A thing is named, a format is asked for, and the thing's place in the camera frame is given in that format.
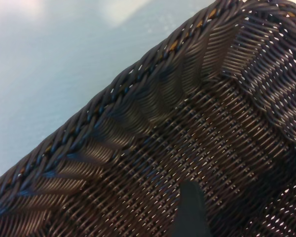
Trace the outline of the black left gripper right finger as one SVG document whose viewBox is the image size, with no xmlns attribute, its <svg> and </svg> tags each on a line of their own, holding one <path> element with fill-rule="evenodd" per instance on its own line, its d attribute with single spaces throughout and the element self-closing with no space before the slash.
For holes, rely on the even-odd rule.
<svg viewBox="0 0 296 237">
<path fill-rule="evenodd" d="M 208 237 L 209 228 L 206 220 L 204 193 L 196 182 L 192 182 L 192 218 L 190 223 L 192 237 Z"/>
</svg>

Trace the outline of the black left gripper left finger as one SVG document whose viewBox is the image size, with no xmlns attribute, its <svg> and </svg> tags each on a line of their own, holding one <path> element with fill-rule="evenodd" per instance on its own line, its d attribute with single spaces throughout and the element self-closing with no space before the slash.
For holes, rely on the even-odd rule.
<svg viewBox="0 0 296 237">
<path fill-rule="evenodd" d="M 185 237 L 189 233 L 188 226 L 188 182 L 180 186 L 180 203 L 174 221 L 174 236 Z"/>
</svg>

